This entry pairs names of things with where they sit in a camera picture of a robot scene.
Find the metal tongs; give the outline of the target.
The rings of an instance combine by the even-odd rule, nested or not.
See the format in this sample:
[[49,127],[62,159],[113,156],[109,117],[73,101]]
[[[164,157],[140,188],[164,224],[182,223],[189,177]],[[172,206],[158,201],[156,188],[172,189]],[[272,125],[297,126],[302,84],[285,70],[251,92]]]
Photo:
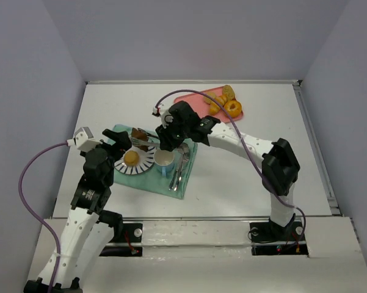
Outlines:
[[144,141],[135,139],[135,138],[131,137],[131,135],[130,135],[129,138],[130,138],[131,143],[132,143],[133,146],[137,147],[139,145],[140,146],[144,145],[144,146],[147,146],[147,147],[160,148],[160,141],[159,141],[159,138],[156,134],[152,134],[152,133],[150,133],[148,131],[145,131],[144,129],[141,129],[141,128],[137,128],[137,129],[147,135],[148,141],[144,142]]

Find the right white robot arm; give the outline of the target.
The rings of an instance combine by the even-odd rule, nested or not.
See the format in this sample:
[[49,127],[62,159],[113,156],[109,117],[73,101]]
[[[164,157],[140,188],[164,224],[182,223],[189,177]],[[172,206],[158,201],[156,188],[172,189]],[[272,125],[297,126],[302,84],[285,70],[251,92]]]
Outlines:
[[258,139],[218,118],[209,115],[201,118],[184,101],[166,109],[154,107],[153,115],[161,119],[156,133],[163,150],[172,151],[185,139],[191,139],[249,160],[258,171],[264,188],[271,194],[271,228],[281,233],[291,227],[295,219],[293,189],[300,165],[287,140]]

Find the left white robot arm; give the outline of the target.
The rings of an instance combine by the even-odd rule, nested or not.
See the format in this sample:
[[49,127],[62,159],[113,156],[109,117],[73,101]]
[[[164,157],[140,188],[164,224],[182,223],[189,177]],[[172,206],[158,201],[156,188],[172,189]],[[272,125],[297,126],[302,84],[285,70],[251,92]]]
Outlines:
[[84,157],[83,174],[60,236],[41,217],[34,216],[52,234],[56,247],[37,279],[27,281],[24,292],[82,292],[103,248],[121,234],[122,215],[106,211],[104,206],[111,195],[115,163],[132,143],[126,131],[105,129],[103,135],[113,144],[95,139],[88,127],[64,142]]

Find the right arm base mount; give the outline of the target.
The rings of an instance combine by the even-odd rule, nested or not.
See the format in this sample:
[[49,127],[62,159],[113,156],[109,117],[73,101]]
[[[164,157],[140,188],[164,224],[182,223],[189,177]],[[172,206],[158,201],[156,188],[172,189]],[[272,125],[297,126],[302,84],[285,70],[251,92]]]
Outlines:
[[294,222],[286,231],[276,231],[269,222],[251,222],[247,237],[252,243],[253,256],[308,256],[301,222]]

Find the round muffin front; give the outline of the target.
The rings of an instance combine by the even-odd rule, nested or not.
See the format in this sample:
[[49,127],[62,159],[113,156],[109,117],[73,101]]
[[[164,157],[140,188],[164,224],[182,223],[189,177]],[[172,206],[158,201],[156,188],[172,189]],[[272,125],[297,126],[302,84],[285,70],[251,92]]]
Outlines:
[[140,156],[138,152],[130,150],[127,151],[123,157],[123,162],[127,166],[136,166],[140,161]]

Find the chocolate croissant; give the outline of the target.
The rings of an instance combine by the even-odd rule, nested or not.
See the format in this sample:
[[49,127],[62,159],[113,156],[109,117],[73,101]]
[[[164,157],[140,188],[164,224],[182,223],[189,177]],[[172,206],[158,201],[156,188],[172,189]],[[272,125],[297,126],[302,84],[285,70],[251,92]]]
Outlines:
[[[131,131],[131,137],[135,138],[135,139],[138,139],[138,140],[141,140],[141,141],[144,141],[144,142],[147,142],[148,141],[148,137],[145,133],[141,132],[140,130],[138,130],[137,128],[132,128],[132,131]],[[139,149],[143,150],[144,152],[147,152],[148,151],[148,147],[147,146],[144,146],[144,145],[139,145],[137,146]]]

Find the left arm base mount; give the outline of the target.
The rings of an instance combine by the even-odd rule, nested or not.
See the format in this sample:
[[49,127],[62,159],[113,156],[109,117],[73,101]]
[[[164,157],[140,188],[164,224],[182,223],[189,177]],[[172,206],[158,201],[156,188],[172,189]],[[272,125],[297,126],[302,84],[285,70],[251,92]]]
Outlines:
[[124,223],[123,228],[114,231],[112,240],[102,249],[101,257],[141,257],[142,223]]

